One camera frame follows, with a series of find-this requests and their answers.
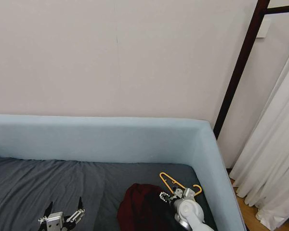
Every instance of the dark red cloth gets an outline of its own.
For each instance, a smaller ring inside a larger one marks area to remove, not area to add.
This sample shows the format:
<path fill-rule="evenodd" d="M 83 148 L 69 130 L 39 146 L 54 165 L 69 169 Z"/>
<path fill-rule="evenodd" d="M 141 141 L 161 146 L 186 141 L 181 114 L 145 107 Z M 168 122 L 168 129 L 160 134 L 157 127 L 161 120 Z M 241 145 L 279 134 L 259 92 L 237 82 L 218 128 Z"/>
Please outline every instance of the dark red cloth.
<path fill-rule="evenodd" d="M 118 210 L 117 218 L 121 231 L 172 230 L 164 216 L 169 208 L 159 198 L 161 191 L 162 189 L 155 185 L 133 184 L 126 191 Z"/>

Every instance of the plastic hanger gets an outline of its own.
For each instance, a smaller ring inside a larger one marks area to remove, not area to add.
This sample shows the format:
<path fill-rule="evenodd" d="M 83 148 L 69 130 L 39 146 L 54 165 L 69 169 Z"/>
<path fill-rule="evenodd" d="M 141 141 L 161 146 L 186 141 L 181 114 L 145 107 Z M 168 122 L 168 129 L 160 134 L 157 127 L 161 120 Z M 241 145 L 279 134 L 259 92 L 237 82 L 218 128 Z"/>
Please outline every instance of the plastic hanger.
<path fill-rule="evenodd" d="M 167 186 L 167 188 L 170 190 L 170 192 L 171 192 L 172 194 L 174 194 L 174 193 L 173 193 L 173 190 L 172 190 L 172 188 L 169 186 L 169 184 L 166 182 L 166 179 L 163 178 L 163 175 L 165 175 L 166 177 L 168 177 L 169 179 L 171 179 L 173 184 L 177 184 L 177 185 L 179 185 L 181 188 L 186 189 L 185 186 L 183 186 L 182 184 L 180 184 L 179 182 L 177 182 L 174 178 L 172 178 L 171 176 L 169 176 L 167 173 L 161 172 L 161 173 L 159 174 L 159 177 L 162 179 L 162 181 L 164 182 L 164 184 Z M 199 185 L 194 184 L 193 187 L 198 187 L 198 188 L 199 188 L 199 191 L 198 191 L 197 193 L 195 193 L 195 196 L 199 195 L 199 194 L 202 192 L 202 188 L 201 188 Z"/>

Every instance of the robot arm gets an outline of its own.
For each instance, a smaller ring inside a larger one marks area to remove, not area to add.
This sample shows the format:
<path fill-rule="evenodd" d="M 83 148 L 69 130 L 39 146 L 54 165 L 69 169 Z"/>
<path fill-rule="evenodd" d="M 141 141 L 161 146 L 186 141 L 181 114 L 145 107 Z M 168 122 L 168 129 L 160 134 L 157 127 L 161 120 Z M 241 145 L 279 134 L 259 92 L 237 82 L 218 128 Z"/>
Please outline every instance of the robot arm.
<path fill-rule="evenodd" d="M 85 209 L 79 198 L 78 208 L 71 216 L 63 216 L 63 212 L 51 213 L 53 203 L 44 212 L 44 216 L 39 219 L 40 228 L 38 231 L 70 231 L 75 228 L 81 218 L 85 215 Z"/>
<path fill-rule="evenodd" d="M 177 188 L 174 196 L 170 197 L 167 193 L 161 192 L 159 197 L 170 204 L 173 203 L 176 210 L 175 219 L 188 231 L 214 231 L 204 224 L 204 214 L 201 206 L 194 199 L 195 192 L 186 188 Z"/>

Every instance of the wooden floor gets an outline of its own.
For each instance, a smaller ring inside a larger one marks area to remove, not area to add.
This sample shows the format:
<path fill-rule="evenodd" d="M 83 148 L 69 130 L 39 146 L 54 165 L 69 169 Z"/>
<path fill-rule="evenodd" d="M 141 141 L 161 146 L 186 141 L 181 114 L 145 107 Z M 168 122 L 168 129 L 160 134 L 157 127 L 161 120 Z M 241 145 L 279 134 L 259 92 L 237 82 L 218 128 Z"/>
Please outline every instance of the wooden floor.
<path fill-rule="evenodd" d="M 249 230 L 250 231 L 268 231 L 268 229 L 263 224 L 261 224 L 260 221 L 258 221 L 257 218 L 255 217 L 257 213 L 257 208 L 254 206 L 249 207 L 248 205 L 246 205 L 244 203 L 243 198 L 236 197 L 236 199 L 239 203 L 245 224 L 247 225 Z M 289 223 L 286 222 L 284 225 L 276 229 L 276 231 L 289 231 Z"/>

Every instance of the mattress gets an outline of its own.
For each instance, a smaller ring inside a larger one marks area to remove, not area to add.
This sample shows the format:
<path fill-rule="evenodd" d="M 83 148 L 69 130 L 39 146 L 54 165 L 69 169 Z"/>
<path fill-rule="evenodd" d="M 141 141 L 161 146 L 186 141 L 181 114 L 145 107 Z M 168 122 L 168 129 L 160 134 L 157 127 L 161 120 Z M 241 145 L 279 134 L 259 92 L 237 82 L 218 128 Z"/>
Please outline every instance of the mattress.
<path fill-rule="evenodd" d="M 38 219 L 51 201 L 52 212 L 72 215 L 80 196 L 86 215 L 75 231 L 118 231 L 117 211 L 132 184 L 153 184 L 170 193 L 159 178 L 162 171 L 185 187 L 200 185 L 194 170 L 182 164 L 0 158 L 0 231 L 37 231 Z M 217 230 L 204 193 L 196 201 L 206 224 Z"/>

